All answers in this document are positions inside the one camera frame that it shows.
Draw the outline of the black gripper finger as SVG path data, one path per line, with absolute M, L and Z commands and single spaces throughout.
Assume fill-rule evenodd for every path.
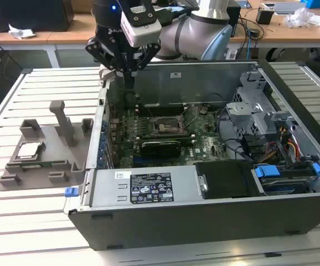
M 129 45 L 124 44 L 124 37 L 93 37 L 85 50 L 108 70 L 114 70 L 124 88 L 129 89 Z
M 128 52 L 128 88 L 133 89 L 137 72 L 143 70 L 161 48 L 160 42 L 131 48 Z

